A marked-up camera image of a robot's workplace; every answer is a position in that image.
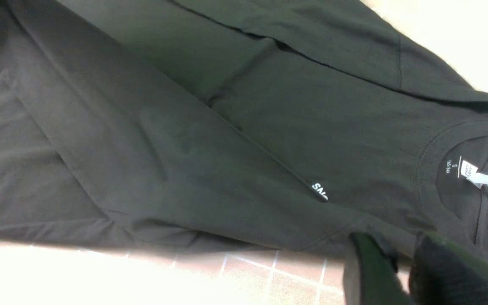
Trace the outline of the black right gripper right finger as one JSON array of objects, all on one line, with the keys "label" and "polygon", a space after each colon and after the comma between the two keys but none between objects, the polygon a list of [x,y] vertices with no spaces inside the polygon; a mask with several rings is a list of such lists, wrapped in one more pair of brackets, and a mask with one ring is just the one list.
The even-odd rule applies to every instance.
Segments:
[{"label": "black right gripper right finger", "polygon": [[436,233],[419,233],[409,272],[417,305],[488,305],[488,262]]}]

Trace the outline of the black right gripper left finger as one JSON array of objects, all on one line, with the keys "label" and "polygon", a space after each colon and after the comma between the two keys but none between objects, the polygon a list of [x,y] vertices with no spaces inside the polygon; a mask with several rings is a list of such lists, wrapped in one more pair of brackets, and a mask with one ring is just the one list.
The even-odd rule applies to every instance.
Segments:
[{"label": "black right gripper left finger", "polygon": [[344,260],[347,305],[412,305],[398,277],[398,252],[377,233],[354,232]]}]

